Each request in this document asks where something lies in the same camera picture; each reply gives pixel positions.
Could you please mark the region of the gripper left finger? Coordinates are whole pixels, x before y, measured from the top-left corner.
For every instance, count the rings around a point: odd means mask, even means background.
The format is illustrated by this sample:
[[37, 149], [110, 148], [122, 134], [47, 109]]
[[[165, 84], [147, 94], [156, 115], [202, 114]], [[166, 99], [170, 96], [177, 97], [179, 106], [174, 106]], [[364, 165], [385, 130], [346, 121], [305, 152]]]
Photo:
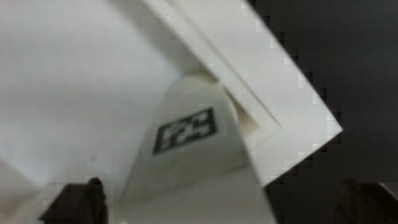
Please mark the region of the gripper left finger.
[[69, 183], [47, 205], [44, 197], [22, 206], [10, 224], [108, 224], [104, 186], [97, 177], [86, 183]]

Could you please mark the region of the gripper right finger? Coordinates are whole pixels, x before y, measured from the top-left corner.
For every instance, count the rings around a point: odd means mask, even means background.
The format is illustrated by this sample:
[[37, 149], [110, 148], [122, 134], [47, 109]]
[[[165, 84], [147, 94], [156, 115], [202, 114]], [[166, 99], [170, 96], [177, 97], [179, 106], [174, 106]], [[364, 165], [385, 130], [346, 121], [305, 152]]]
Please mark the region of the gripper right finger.
[[342, 181], [335, 224], [398, 224], [398, 182]]

